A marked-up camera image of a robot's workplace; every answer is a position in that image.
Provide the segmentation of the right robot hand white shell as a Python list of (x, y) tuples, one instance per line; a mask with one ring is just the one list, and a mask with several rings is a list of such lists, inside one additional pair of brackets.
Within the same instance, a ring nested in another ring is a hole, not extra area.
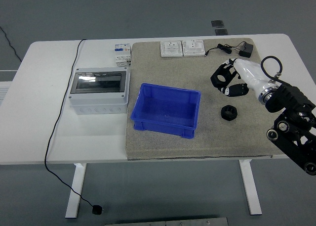
[(213, 86), (228, 97), (255, 92), (258, 100), (265, 104), (278, 89), (264, 74), (258, 63), (240, 58), (222, 63), (210, 78)]

